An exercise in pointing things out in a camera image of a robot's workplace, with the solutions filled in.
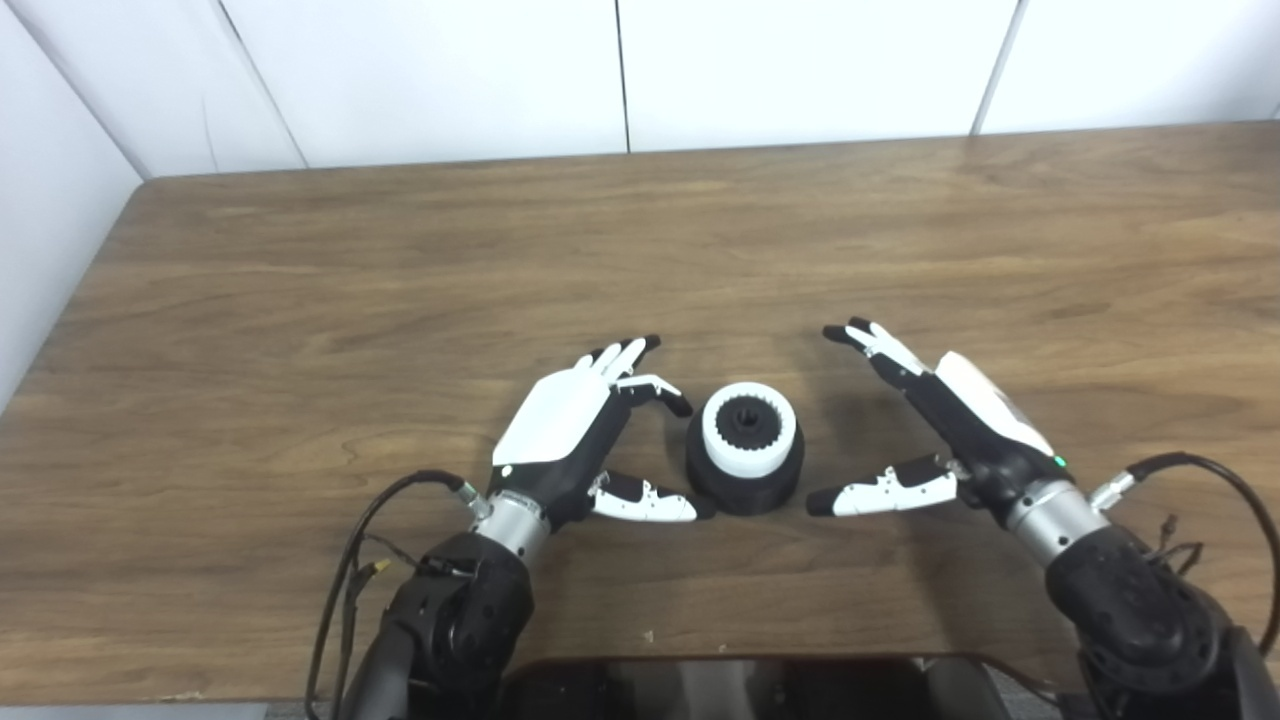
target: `wire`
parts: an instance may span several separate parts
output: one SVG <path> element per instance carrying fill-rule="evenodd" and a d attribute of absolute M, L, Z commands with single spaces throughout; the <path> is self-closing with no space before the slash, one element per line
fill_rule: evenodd
<path fill-rule="evenodd" d="M 1258 528 L 1262 530 L 1263 537 L 1266 537 L 1267 550 L 1271 552 L 1271 616 L 1267 619 L 1267 625 L 1258 639 L 1258 653 L 1266 659 L 1271 653 L 1271 648 L 1275 647 L 1276 635 L 1280 634 L 1280 532 L 1276 530 L 1275 520 L 1271 519 L 1267 506 L 1262 503 L 1262 498 L 1258 497 L 1258 493 L 1253 492 L 1249 483 L 1244 482 L 1244 478 L 1236 475 L 1221 462 L 1210 460 L 1208 457 L 1201 457 L 1189 452 L 1167 452 L 1134 462 L 1125 468 L 1125 470 L 1133 475 L 1134 480 L 1140 483 L 1148 475 L 1183 465 L 1193 465 L 1208 470 L 1226 480 L 1244 498 L 1244 502 L 1253 511 L 1253 516 L 1258 521 Z"/>
<path fill-rule="evenodd" d="M 1187 575 L 1187 573 L 1199 562 L 1201 555 L 1204 552 L 1204 543 L 1202 543 L 1202 542 L 1181 542 L 1181 543 L 1175 544 L 1174 547 L 1170 547 L 1170 548 L 1166 548 L 1166 550 L 1161 550 L 1158 552 L 1153 552 L 1148 557 L 1149 557 L 1149 562 L 1152 562 L 1152 564 L 1156 564 L 1156 565 L 1160 565 L 1160 564 L 1170 565 L 1170 560 L 1172 560 L 1178 555 L 1181 555 L 1183 552 L 1185 552 L 1188 555 L 1187 555 L 1187 560 L 1184 560 L 1183 565 L 1176 570 L 1178 577 L 1180 578 L 1180 577 Z"/>
<path fill-rule="evenodd" d="M 408 565 L 410 568 L 412 568 L 415 570 L 425 570 L 426 569 L 426 565 L 422 565 L 421 562 L 419 562 L 417 560 L 415 560 L 412 555 L 404 552 L 398 544 L 396 544 L 392 541 L 384 538 L 383 536 L 374 534 L 374 533 L 365 533 L 364 539 L 374 541 L 378 544 L 385 547 L 388 552 L 390 552 L 392 555 L 396 556 L 396 560 L 399 560 L 401 562 Z"/>
<path fill-rule="evenodd" d="M 1169 547 L 1169 541 L 1174 539 L 1174 533 L 1178 532 L 1178 515 L 1170 514 L 1160 525 L 1160 547 L 1156 548 L 1157 555 L 1164 555 L 1165 548 Z"/>
<path fill-rule="evenodd" d="M 351 534 L 347 537 L 346 544 L 343 544 L 342 555 L 338 559 L 338 570 L 334 573 L 333 584 L 329 587 L 329 594 L 324 601 L 324 610 L 320 611 L 320 628 L 316 630 L 316 642 L 311 650 L 311 666 L 307 670 L 307 685 L 302 698 L 302 708 L 306 712 L 307 720 L 320 720 L 320 716 L 315 711 L 315 697 L 316 697 L 316 684 L 320 679 L 320 664 L 324 660 L 324 647 L 329 639 L 329 625 L 333 623 L 333 614 L 338 605 L 338 596 L 342 593 L 344 580 L 351 579 L 356 569 L 355 559 L 360 552 L 360 544 L 364 539 L 365 529 L 369 528 L 369 523 L 374 519 L 374 515 L 381 510 L 383 505 L 396 497 L 401 491 L 407 487 L 424 484 L 424 483 L 440 483 L 449 488 L 451 492 L 457 492 L 462 489 L 466 480 L 443 470 L 419 470 L 411 475 L 404 475 L 403 478 L 396 480 L 387 487 L 383 492 L 378 493 L 372 501 L 370 501 L 369 507 L 360 514 L 356 520 Z M 342 691 L 335 689 L 334 698 L 340 698 Z M 330 714 L 333 717 L 338 716 L 338 702 L 333 703 L 333 711 Z"/>

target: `panel seam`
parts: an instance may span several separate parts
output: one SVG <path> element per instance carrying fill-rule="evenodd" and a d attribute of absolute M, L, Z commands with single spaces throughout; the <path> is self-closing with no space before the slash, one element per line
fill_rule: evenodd
<path fill-rule="evenodd" d="M 227 22 L 227 27 L 232 31 L 232 37 L 236 40 L 236 46 L 239 49 L 241 55 L 244 61 L 248 63 L 248 69 L 253 74 L 253 81 L 266 95 L 268 102 L 271 104 L 271 110 L 275 113 L 275 119 L 280 122 L 280 127 L 284 128 L 284 135 L 289 138 L 289 145 L 293 146 L 293 151 L 298 154 L 298 160 L 302 161 L 302 167 L 310 169 L 311 163 L 307 161 L 307 155 L 302 151 L 302 146 L 298 145 L 298 138 L 293 135 L 293 128 L 289 127 L 289 122 L 284 118 L 284 111 L 280 110 L 280 104 L 275 101 L 275 95 L 271 92 L 271 87 L 266 85 L 266 78 L 262 77 L 262 70 L 257 68 L 257 63 L 253 60 L 253 54 L 248 51 L 248 45 L 244 45 L 244 38 L 241 36 L 239 28 L 236 27 L 236 20 L 232 18 L 230 12 L 227 10 L 227 5 L 223 0 L 212 0 L 215 9 L 221 13 L 223 20 Z"/>
<path fill-rule="evenodd" d="M 35 20 L 23 15 L 22 12 L 13 4 L 13 0 L 4 0 L 4 4 L 9 8 L 9 12 L 13 13 L 13 17 L 18 20 L 18 24 L 20 24 L 22 28 L 27 31 L 27 35 L 36 44 L 36 47 L 38 47 L 40 51 L 45 54 L 45 58 L 58 72 L 59 77 L 63 78 L 63 82 L 67 83 L 67 87 L 70 88 L 72 94 L 76 95 L 76 99 L 81 101 L 81 105 L 84 106 L 84 110 L 90 114 L 91 118 L 93 118 L 93 122 L 97 123 L 97 127 L 102 128 L 102 132 L 106 135 L 106 138 L 111 141 L 111 145 L 115 145 L 115 149 L 124 158 L 124 161 L 128 163 L 131 168 L 133 168 L 133 172 L 137 173 L 138 177 L 142 178 L 142 181 L 152 179 L 155 176 L 151 173 L 151 170 L 147 169 L 146 164 L 142 161 L 142 158 L 140 158 L 133 151 L 133 149 L 128 147 L 124 143 L 124 141 L 122 141 L 120 137 L 111 131 L 111 127 L 108 124 L 108 122 L 102 119 L 102 115 L 93 108 L 93 104 L 90 102 L 88 97 L 84 95 L 83 91 L 81 91 L 79 86 L 74 82 L 74 79 L 72 79 L 70 69 L 67 67 L 67 59 L 61 56 L 61 54 L 54 46 L 54 42 L 49 38 L 49 36 L 45 35 L 42 29 L 40 29 L 40 27 L 36 24 Z"/>
<path fill-rule="evenodd" d="M 1030 0 L 1018 0 L 1014 5 L 1014 14 L 1009 18 L 1009 28 L 1005 31 L 1005 40 L 1000 44 L 1000 53 L 996 54 L 996 63 L 991 68 L 991 77 L 987 78 L 987 87 L 982 92 L 982 101 L 978 102 L 978 111 L 973 117 L 973 126 L 969 128 L 969 135 L 982 135 L 982 126 L 987 122 L 987 110 L 991 109 L 991 101 L 996 97 L 996 88 L 1000 86 L 1000 78 L 1005 74 L 1005 64 L 1009 61 L 1009 54 L 1014 49 L 1014 41 L 1018 38 L 1018 29 L 1023 24 L 1023 14 L 1027 13 L 1027 5 Z"/>
<path fill-rule="evenodd" d="M 631 113 L 627 109 L 627 67 L 622 56 L 622 9 L 620 0 L 613 0 L 613 19 L 618 28 L 618 74 L 622 81 L 622 132 L 627 140 L 627 155 L 631 154 Z"/>

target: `robotic hand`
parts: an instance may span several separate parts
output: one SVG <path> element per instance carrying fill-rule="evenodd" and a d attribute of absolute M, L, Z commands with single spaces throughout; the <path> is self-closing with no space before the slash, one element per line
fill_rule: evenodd
<path fill-rule="evenodd" d="M 493 451 L 489 496 L 451 484 L 475 521 L 401 585 L 344 698 L 339 673 L 337 717 L 483 716 L 532 615 L 529 568 L 550 534 L 593 510 L 641 521 L 714 515 L 704 498 L 603 470 L 634 407 L 659 400 L 692 414 L 669 383 L 635 374 L 658 345 L 658 336 L 625 340 L 534 384 Z"/>
<path fill-rule="evenodd" d="M 1175 573 L 1167 553 L 1152 552 L 1105 514 L 1151 473 L 1198 465 L 1231 482 L 1265 532 L 1270 528 L 1271 541 L 1270 515 L 1238 475 L 1211 460 L 1170 454 L 1132 465 L 1087 500 L 1066 461 L 961 355 L 947 352 L 929 369 L 861 318 L 828 325 L 823 334 L 865 355 L 950 446 L 951 459 L 929 455 L 818 491 L 808 498 L 810 515 L 908 510 L 959 496 L 988 510 L 1044 568 L 1050 598 L 1075 625 L 1080 666 L 1103 717 L 1280 717 L 1265 651 Z M 1275 626 L 1272 612 L 1266 650 Z"/>

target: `white ring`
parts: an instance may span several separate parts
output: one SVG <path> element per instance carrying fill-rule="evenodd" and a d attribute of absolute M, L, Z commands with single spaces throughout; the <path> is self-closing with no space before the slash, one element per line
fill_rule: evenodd
<path fill-rule="evenodd" d="M 735 397 L 755 397 L 769 404 L 778 413 L 781 428 L 778 439 L 768 447 L 745 450 L 730 445 L 716 428 L 716 415 L 721 407 Z M 768 475 L 782 466 L 791 452 L 791 442 L 796 436 L 796 414 L 782 393 L 760 383 L 733 383 L 712 395 L 703 407 L 703 442 L 712 464 L 735 478 L 756 479 Z"/>

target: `wood grain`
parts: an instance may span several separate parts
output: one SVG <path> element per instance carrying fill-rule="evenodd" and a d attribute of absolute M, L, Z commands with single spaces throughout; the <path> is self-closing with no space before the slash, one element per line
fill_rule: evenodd
<path fill-rule="evenodd" d="M 1277 151 L 1260 123 L 147 183 L 0 419 L 0 703 L 297 697 L 366 501 L 420 466 L 483 480 L 536 378 L 648 332 L 646 369 L 695 401 L 791 398 L 797 497 L 566 528 L 515 666 L 966 652 L 1070 684 L 1038 570 L 983 514 L 804 515 L 938 447 L 818 331 L 858 313 L 924 359 L 960 348 L 1085 487 L 1184 448 L 1275 503 Z M 684 487 L 682 430 L 645 409 L 611 465 Z M 1151 537 L 1167 511 L 1258 628 L 1242 503 L 1171 473 L 1119 518 Z M 430 491 L 378 523 L 410 548 L 463 525 Z"/>

